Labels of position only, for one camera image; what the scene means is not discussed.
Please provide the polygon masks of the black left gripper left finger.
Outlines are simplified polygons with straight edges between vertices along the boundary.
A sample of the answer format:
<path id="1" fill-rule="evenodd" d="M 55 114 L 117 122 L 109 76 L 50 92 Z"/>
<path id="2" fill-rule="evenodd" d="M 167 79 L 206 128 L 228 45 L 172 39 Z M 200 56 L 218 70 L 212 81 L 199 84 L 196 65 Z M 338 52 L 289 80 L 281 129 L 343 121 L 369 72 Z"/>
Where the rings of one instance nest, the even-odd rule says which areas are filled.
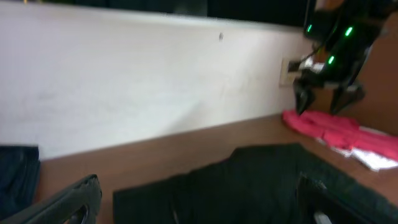
<path id="1" fill-rule="evenodd" d="M 98 176 L 90 174 L 50 198 L 2 220 L 1 224 L 95 224 L 101 199 Z"/>

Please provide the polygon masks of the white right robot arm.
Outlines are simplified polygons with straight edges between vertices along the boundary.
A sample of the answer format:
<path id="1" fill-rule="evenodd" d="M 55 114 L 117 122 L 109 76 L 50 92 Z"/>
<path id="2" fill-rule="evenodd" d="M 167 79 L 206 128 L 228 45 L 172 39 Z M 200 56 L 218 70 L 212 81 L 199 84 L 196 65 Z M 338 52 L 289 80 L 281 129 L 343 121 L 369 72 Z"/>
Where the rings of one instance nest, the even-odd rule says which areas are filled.
<path id="1" fill-rule="evenodd" d="M 365 97 L 357 76 L 386 20 L 396 11 L 397 1 L 393 0 L 347 0 L 309 16 L 303 34 L 316 47 L 311 54 L 288 64 L 290 71 L 301 73 L 292 84 L 297 114 L 315 101 L 315 88 L 332 90 L 333 115 Z"/>

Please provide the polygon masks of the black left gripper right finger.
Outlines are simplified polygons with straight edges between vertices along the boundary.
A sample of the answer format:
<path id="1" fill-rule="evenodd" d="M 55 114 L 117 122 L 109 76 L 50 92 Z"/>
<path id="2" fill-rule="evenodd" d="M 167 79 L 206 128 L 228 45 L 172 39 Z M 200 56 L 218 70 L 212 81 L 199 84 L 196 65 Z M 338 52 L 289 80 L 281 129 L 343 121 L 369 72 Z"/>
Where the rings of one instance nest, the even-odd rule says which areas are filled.
<path id="1" fill-rule="evenodd" d="M 299 223 L 379 224 L 397 218 L 339 195 L 338 189 L 302 175 L 296 190 Z"/>

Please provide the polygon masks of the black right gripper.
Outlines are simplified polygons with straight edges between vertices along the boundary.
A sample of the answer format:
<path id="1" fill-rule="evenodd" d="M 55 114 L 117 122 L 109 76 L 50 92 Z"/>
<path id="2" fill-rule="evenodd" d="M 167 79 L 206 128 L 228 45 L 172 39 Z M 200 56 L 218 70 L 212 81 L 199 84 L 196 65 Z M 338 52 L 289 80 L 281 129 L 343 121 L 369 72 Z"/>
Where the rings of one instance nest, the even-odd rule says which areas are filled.
<path id="1" fill-rule="evenodd" d="M 372 47 L 366 47 L 359 52 L 352 51 L 341 55 L 329 55 L 324 62 L 323 70 L 319 73 L 310 70 L 288 72 L 294 77 L 292 88 L 295 95 L 295 110 L 301 115 L 315 101 L 314 88 L 333 90 L 330 113 L 338 114 L 341 110 L 361 101 L 366 92 L 362 83 L 357 81 L 364 64 L 367 62 Z M 307 55 L 292 60 L 305 60 L 314 55 Z"/>

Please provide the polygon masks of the black shorts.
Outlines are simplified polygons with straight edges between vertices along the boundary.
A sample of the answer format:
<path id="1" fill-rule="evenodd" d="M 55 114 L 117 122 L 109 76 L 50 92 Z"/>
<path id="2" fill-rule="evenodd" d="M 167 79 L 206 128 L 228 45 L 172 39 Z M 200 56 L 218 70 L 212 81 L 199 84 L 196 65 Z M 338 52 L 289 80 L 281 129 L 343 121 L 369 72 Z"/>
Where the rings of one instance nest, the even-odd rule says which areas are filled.
<path id="1" fill-rule="evenodd" d="M 227 159 L 113 194 L 115 223 L 299 223 L 304 175 L 339 195 L 397 218 L 382 195 L 299 144 L 235 149 Z"/>

